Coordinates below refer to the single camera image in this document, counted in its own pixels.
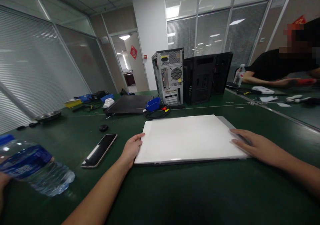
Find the door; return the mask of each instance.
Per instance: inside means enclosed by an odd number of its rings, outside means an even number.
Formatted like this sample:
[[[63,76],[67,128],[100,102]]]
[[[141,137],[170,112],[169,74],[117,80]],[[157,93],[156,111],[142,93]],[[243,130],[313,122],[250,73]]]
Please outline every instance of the door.
[[[134,32],[124,41],[124,43],[128,53],[128,60],[130,62],[131,69],[133,70],[133,77],[137,86],[137,91],[149,90],[138,34]]]

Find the smartphone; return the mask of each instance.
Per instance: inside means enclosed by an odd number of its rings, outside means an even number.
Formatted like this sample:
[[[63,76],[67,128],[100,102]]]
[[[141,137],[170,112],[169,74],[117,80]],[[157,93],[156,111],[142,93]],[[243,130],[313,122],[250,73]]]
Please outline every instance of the smartphone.
[[[107,153],[111,147],[114,140],[117,138],[118,134],[107,134],[101,141],[96,145],[96,147],[90,152],[87,158],[81,164],[83,168],[94,168],[99,165],[104,155]]]

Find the water bottle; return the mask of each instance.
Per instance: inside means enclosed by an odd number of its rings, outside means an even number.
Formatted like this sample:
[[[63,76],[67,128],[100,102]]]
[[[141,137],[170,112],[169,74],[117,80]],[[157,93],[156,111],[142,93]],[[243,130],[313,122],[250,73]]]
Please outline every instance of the water bottle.
[[[241,85],[241,82],[242,82],[242,79],[243,79],[243,75],[246,72],[244,66],[245,66],[245,64],[241,64],[240,68],[236,72],[236,75],[234,76],[233,83],[237,84],[238,86]]]
[[[41,145],[16,140],[12,135],[0,136],[0,172],[28,182],[50,197],[65,191],[75,177]]]

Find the yellow box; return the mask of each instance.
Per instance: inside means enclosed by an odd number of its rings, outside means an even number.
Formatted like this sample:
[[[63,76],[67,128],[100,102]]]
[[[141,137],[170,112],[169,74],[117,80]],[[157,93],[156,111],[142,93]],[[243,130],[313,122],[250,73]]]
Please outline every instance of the yellow box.
[[[65,102],[65,106],[68,108],[72,108],[76,105],[80,105],[82,103],[82,101],[80,99],[74,100],[74,101],[67,101]]]

